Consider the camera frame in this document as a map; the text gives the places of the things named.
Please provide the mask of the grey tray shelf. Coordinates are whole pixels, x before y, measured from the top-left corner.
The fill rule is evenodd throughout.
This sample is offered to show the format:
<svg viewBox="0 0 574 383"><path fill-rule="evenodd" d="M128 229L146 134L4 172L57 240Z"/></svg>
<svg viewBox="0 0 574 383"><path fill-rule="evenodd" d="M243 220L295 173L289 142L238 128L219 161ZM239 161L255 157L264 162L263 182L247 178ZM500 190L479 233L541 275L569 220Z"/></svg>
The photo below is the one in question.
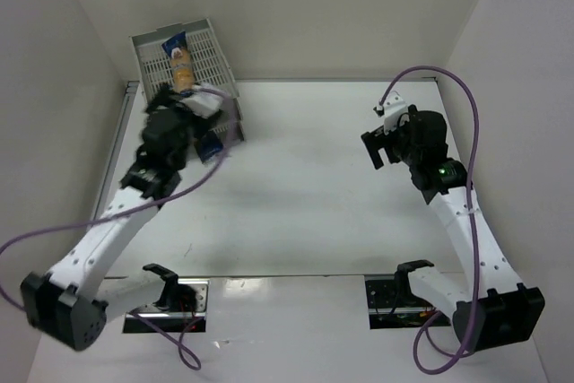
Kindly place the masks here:
<svg viewBox="0 0 574 383"><path fill-rule="evenodd" d="M233 98L234 118L222 112L213 124L212 130L224 139L231 129L232 143L234 145L241 143L244 140L244 133L239 109L239 90L208 19L173 24L131 38L146 100L150 102L163 84L169 86L174 84L170 57L164 51L162 44L181 32L186 34L196 87L217 89Z"/></svg>

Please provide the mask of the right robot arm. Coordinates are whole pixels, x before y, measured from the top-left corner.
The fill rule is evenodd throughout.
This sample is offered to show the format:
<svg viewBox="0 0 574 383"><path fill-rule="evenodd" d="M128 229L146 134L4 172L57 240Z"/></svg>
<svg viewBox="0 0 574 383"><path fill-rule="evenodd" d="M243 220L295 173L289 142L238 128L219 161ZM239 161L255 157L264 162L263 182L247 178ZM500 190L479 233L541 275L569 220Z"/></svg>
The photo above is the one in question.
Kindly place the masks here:
<svg viewBox="0 0 574 383"><path fill-rule="evenodd" d="M361 140L375 169L405 164L413 185L446 230L468 286L457 286L426 259L398 265L399 300L421 299L451 323L467 353L530 338L544 309L537 287L526 286L502 253L476 202L465 166L448 156L445 118L414 105L378 109L383 124Z"/></svg>

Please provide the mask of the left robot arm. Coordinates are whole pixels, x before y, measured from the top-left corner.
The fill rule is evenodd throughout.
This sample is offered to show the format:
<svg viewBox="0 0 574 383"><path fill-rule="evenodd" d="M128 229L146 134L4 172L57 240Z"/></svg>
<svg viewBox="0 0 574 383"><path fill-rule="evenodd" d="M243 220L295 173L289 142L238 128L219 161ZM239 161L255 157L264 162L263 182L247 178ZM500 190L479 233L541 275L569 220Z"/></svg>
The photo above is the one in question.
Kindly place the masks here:
<svg viewBox="0 0 574 383"><path fill-rule="evenodd" d="M233 133L221 140L213 127L223 114L235 115L232 98L208 83L183 93L163 84L145 114L134 161L107 209L99 219L82 223L84 236L61 260L21 283L29 324L76 352L92 346L110 320L143 305L196 307L193 290L156 263L115 287L102 284L165 204L198 189L221 167Z"/></svg>

